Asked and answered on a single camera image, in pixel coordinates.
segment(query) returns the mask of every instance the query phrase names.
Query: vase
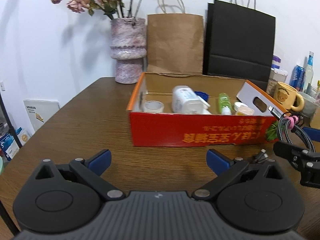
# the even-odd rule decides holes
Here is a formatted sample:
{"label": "vase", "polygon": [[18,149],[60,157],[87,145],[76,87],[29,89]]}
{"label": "vase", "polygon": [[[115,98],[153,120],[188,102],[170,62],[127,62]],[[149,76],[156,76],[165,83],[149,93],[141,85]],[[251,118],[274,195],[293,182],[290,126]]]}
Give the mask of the vase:
{"label": "vase", "polygon": [[138,82],[143,67],[143,59],[117,60],[115,80],[121,84],[135,84]]}
{"label": "vase", "polygon": [[147,55],[146,19],[117,18],[111,21],[111,57],[118,60]]}

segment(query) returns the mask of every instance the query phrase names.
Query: metal bolt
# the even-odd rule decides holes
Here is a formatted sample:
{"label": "metal bolt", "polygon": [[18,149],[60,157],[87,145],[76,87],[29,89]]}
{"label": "metal bolt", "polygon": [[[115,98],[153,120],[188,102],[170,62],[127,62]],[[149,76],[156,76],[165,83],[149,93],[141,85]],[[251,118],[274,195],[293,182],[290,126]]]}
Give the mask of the metal bolt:
{"label": "metal bolt", "polygon": [[110,198],[120,198],[123,195],[123,192],[118,189],[109,190],[107,196]]}
{"label": "metal bolt", "polygon": [[195,191],[195,195],[197,197],[209,197],[210,196],[210,191],[207,189],[197,189]]}

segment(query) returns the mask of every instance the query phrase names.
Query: wood grain tabletop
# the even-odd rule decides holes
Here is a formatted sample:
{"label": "wood grain tabletop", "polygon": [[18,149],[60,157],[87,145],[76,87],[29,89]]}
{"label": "wood grain tabletop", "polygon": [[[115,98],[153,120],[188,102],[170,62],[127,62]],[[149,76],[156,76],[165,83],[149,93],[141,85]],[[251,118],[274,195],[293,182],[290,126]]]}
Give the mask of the wood grain tabletop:
{"label": "wood grain tabletop", "polygon": [[[130,190],[187,190],[209,182],[215,174],[206,165],[206,152],[214,148],[229,158],[251,156],[272,144],[217,145],[192,148],[134,147],[126,106],[134,85],[122,85],[114,78],[100,78],[67,103],[47,121],[0,176],[0,199],[13,216],[13,201],[43,159],[56,164],[81,157],[87,159],[102,149],[112,152],[112,164],[102,175],[114,186]],[[299,184],[300,173],[285,160],[275,157],[305,201],[305,214],[298,232],[309,240],[320,239],[320,189]],[[12,235],[0,219],[0,239]]]}

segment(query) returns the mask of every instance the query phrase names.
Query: pink hair tie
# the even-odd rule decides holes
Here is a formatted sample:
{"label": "pink hair tie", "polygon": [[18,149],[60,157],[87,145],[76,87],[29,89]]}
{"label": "pink hair tie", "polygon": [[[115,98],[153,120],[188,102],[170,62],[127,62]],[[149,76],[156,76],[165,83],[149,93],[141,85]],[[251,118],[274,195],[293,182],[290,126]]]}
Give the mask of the pink hair tie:
{"label": "pink hair tie", "polygon": [[296,115],[293,116],[285,116],[285,119],[289,119],[290,120],[290,124],[289,124],[289,130],[292,130],[294,127],[294,124],[299,122],[299,118]]}

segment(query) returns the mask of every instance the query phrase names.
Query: blue gripper pad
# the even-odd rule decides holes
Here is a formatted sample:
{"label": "blue gripper pad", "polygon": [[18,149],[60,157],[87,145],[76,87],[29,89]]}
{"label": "blue gripper pad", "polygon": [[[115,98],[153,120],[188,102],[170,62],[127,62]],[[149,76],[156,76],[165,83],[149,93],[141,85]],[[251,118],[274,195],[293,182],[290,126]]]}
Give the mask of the blue gripper pad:
{"label": "blue gripper pad", "polygon": [[232,160],[221,153],[212,149],[207,151],[207,165],[217,176],[229,169],[233,164]]}
{"label": "blue gripper pad", "polygon": [[84,162],[84,165],[95,174],[100,176],[111,165],[111,152],[109,150],[102,150],[95,156]]}
{"label": "blue gripper pad", "polygon": [[304,127],[303,130],[309,135],[311,140],[320,142],[320,130],[309,127]]}

